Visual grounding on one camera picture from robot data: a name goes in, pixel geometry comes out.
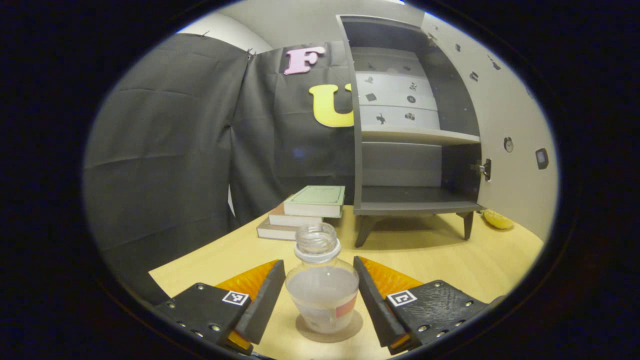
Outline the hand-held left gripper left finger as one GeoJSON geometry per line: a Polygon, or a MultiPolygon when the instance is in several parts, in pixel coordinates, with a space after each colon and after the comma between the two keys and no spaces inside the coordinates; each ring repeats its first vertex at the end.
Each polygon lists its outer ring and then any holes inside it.
{"type": "Polygon", "coordinates": [[[249,356],[262,340],[285,277],[283,260],[271,260],[217,285],[194,283],[154,308],[206,344],[249,356]]]}

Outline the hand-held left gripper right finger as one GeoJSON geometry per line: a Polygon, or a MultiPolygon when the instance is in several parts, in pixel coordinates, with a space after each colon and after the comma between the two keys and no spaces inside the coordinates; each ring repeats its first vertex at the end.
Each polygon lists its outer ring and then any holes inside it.
{"type": "Polygon", "coordinates": [[[439,342],[493,307],[444,280],[421,282],[365,257],[353,267],[380,346],[391,355],[439,342]]]}

